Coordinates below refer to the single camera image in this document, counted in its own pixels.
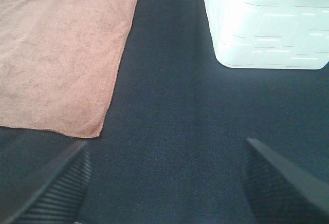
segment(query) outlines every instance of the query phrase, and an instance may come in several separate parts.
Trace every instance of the ribbed texture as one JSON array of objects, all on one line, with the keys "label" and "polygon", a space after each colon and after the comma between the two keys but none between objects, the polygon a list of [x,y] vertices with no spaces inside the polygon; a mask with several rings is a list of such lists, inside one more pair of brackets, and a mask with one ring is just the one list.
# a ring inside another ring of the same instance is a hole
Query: ribbed texture
[{"label": "ribbed texture", "polygon": [[90,174],[89,151],[84,149],[14,223],[73,224],[84,200]]},{"label": "ribbed texture", "polygon": [[250,144],[243,160],[243,186],[260,224],[326,224],[328,217],[310,203]]}]

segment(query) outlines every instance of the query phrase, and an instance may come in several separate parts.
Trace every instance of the towel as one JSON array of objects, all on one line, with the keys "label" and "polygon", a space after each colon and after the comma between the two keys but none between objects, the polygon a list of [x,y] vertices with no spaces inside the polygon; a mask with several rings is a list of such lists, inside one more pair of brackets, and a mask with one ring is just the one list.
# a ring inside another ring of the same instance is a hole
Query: towel
[{"label": "towel", "polygon": [[0,0],[0,125],[100,135],[137,0]]}]

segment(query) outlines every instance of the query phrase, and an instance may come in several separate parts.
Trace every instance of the black plastic part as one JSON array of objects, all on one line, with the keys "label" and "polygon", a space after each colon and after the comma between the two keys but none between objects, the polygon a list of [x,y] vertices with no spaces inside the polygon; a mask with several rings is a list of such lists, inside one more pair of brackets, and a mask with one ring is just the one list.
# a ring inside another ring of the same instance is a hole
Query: black plastic part
[{"label": "black plastic part", "polygon": [[260,224],[329,223],[329,185],[256,139],[247,139],[242,182]]},{"label": "black plastic part", "polygon": [[87,142],[77,141],[0,195],[1,224],[73,224],[90,180]]}]

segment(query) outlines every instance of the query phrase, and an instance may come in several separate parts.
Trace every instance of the orange towel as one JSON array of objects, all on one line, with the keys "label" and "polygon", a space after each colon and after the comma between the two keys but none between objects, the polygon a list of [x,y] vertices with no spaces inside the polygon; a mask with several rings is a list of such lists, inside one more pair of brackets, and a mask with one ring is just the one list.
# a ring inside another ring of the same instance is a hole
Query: orange towel
[{"label": "orange towel", "polygon": [[137,0],[0,0],[0,125],[100,135]]}]

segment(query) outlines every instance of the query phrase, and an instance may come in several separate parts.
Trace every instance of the white plastic container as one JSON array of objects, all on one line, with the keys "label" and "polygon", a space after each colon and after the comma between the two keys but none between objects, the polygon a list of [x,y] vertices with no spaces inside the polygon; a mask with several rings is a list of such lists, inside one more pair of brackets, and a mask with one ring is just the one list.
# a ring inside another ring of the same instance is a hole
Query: white plastic container
[{"label": "white plastic container", "polygon": [[205,0],[219,62],[320,69],[329,61],[329,0]]}]

